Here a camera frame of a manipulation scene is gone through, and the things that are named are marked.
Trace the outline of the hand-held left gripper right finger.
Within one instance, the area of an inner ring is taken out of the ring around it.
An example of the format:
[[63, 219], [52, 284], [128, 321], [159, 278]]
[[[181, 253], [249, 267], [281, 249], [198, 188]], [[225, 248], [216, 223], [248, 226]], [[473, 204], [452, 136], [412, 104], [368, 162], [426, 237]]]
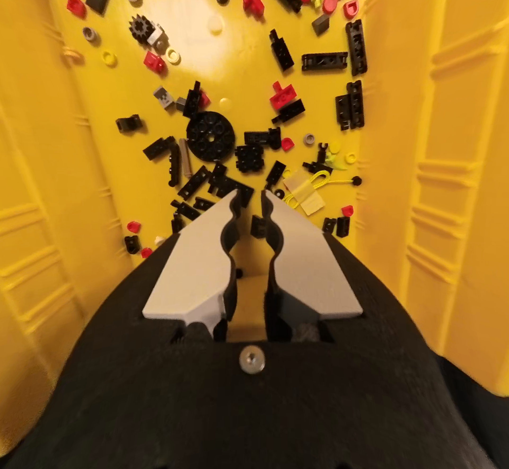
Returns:
[[265, 240], [273, 251], [267, 292], [275, 300], [275, 315], [291, 329], [362, 315], [326, 234], [268, 190], [261, 205]]

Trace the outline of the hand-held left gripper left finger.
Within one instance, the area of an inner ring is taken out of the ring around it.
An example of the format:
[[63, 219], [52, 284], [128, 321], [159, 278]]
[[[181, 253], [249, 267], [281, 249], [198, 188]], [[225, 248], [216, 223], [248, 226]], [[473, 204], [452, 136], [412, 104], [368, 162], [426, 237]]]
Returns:
[[142, 313], [151, 320], [202, 323], [214, 331], [231, 321], [237, 304], [236, 263], [241, 193], [234, 189], [175, 238]]

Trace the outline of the yellow plastic bin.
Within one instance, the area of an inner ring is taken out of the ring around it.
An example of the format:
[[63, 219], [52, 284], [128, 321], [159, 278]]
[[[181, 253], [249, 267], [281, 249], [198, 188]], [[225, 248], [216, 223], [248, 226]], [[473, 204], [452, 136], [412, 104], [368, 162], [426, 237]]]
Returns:
[[[192, 174], [172, 232], [137, 265], [121, 251], [105, 166], [61, 9], [1, 0], [1, 456], [6, 468], [508, 468], [508, 0], [359, 0], [341, 131], [359, 134], [360, 228], [325, 206], [336, 153], [318, 143], [272, 188]], [[241, 193], [237, 304], [214, 331], [142, 310], [175, 238]], [[326, 234], [363, 313], [291, 329], [269, 298], [268, 190]]]

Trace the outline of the pile of lego pieces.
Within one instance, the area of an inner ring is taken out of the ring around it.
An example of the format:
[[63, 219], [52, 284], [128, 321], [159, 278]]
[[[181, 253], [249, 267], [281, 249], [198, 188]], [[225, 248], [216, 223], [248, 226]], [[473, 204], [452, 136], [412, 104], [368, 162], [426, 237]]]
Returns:
[[[63, 6], [67, 0], [59, 0]], [[261, 216], [260, 193], [276, 161], [286, 165], [273, 190], [302, 162], [315, 161], [318, 143], [340, 146], [330, 183], [319, 192], [325, 206], [309, 219], [319, 228], [326, 217], [353, 205], [349, 236], [339, 240], [357, 252], [357, 190], [345, 181], [359, 175], [359, 134], [341, 131], [334, 98], [345, 92], [351, 54], [343, 69], [302, 70], [302, 56], [349, 52], [342, 8], [320, 35], [322, 16], [304, 3], [298, 12], [281, 0], [80, 0], [83, 19], [61, 9], [63, 34], [82, 55], [76, 77], [91, 130], [105, 166], [119, 221], [121, 251], [137, 265], [144, 249], [171, 232], [173, 200], [186, 182], [169, 186], [169, 151], [149, 160], [143, 149], [173, 136], [187, 140], [191, 118], [202, 111], [224, 115], [235, 132], [233, 153], [218, 161], [225, 176], [253, 188], [243, 215], [246, 230]], [[137, 14], [156, 31], [139, 44], [129, 31]]]

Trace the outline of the black round lego plate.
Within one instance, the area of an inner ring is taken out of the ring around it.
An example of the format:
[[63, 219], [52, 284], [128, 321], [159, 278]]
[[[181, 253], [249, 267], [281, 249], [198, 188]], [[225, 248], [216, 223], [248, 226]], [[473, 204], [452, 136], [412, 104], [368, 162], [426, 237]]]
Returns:
[[236, 135], [232, 124], [215, 111], [195, 114], [187, 125], [186, 135], [188, 149], [204, 162], [225, 160], [235, 148]]

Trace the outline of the black lego gear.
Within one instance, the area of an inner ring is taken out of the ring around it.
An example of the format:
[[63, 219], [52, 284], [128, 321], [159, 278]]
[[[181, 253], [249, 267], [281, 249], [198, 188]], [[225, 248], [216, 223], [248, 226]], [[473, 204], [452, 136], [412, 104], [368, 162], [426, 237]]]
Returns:
[[154, 24], [145, 16], [137, 14], [129, 22], [132, 37], [141, 45], [149, 44], [151, 35], [156, 31]]

